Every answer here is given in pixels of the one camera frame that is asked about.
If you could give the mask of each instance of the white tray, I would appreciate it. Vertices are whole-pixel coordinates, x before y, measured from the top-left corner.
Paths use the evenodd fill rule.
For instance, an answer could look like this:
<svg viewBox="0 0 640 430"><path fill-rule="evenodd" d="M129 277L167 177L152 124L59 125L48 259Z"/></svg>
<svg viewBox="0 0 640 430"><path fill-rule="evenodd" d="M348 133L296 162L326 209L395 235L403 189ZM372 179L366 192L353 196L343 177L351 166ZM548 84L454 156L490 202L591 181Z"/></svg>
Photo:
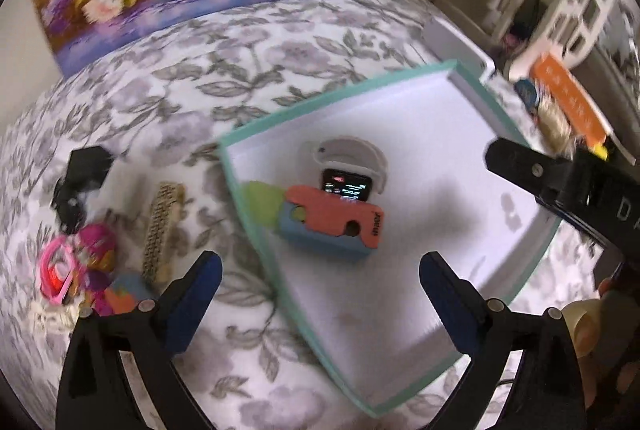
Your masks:
<svg viewBox="0 0 640 430"><path fill-rule="evenodd" d="M300 146L372 142L388 159L382 243L359 264L306 254L257 225L241 184L318 186ZM418 280L439 251L486 298L513 300L559 221L488 172L497 137L526 144L490 94L455 61L395 73L302 102L222 140L226 178L280 303L347 396L371 415L402 404L458 358Z"/></svg>

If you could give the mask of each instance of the pink toy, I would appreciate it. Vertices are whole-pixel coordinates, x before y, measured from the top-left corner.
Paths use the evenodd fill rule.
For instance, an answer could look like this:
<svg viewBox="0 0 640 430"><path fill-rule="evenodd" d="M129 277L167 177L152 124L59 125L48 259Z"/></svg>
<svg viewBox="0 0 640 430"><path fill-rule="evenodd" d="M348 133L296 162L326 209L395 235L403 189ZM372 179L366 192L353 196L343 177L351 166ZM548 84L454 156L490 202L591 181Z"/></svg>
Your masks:
<svg viewBox="0 0 640 430"><path fill-rule="evenodd" d="M87 269L110 273L115 267L116 237L104 224L84 226L73 235L80 264Z"/></svg>
<svg viewBox="0 0 640 430"><path fill-rule="evenodd" d="M56 251L60 248L64 250L65 262L68 269L62 288L57 290L50 279L49 267ZM65 235L60 235L49 242L45 246L42 256L40 257L40 291L44 297L54 305L62 305L62 301L65 299L66 293L69 291L71 283L74 280L74 271L77 269L78 261L74 256L71 246L66 244Z"/></svg>
<svg viewBox="0 0 640 430"><path fill-rule="evenodd" d="M111 284L115 267L116 240L103 224L91 224L76 235L60 235L47 244L40 257L40 290L52 304L60 305L76 281L91 297L101 297ZM54 261L63 249L65 260Z"/></svg>

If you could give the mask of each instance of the watch screen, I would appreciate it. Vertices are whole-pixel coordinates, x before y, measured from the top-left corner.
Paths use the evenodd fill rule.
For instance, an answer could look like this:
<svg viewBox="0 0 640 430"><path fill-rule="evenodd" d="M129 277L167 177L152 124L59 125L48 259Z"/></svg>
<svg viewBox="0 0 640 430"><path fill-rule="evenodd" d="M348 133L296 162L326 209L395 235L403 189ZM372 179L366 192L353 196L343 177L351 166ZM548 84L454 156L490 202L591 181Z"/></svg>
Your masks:
<svg viewBox="0 0 640 430"><path fill-rule="evenodd" d="M365 175L331 169L322 172L322 189L327 193L366 202L371 188L373 188L373 180Z"/></svg>

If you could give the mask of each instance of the bed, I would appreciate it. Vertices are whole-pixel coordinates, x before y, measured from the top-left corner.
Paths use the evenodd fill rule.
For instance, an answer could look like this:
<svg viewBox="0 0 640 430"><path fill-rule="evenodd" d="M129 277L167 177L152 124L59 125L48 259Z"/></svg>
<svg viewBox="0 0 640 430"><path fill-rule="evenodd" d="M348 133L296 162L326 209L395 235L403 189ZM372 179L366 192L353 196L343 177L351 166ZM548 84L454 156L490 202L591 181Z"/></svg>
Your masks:
<svg viewBox="0 0 640 430"><path fill-rule="evenodd" d="M175 276L203 249L225 279L188 351L175 365L220 429L412 429L428 423L468 362L460 360L403 407L372 420L340 394L287 324L236 217L216 139L301 100L434 60L422 39L425 0L284 0L188 20L155 32L61 81L0 140L0 369L34 421L54 428L56 392L72 317L43 307L36 259L56 234L49 208L72 149L102 144L150 178L186 184L172 240ZM486 84L529 143L543 140L511 85ZM146 218L114 219L123 265L139 265ZM597 248L562 224L511 307L542 313L592 297ZM163 428L123 355L147 424ZM512 356L505 378L513 378ZM482 427L495 422L497 389Z"/></svg>

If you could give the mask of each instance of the green object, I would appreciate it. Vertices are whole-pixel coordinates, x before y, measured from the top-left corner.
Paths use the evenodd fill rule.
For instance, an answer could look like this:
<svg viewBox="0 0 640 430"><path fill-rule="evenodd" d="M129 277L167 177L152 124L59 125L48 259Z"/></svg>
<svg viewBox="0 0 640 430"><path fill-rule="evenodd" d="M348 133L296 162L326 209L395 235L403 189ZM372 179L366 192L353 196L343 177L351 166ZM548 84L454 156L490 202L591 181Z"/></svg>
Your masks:
<svg viewBox="0 0 640 430"><path fill-rule="evenodd" d="M306 209L301 206L297 207L296 209L293 210L293 213L291 214L291 218L293 220L297 220L298 222L305 222Z"/></svg>
<svg viewBox="0 0 640 430"><path fill-rule="evenodd" d="M242 196L255 223L268 229L278 226L278 213L284 202L284 190L260 181L242 185Z"/></svg>

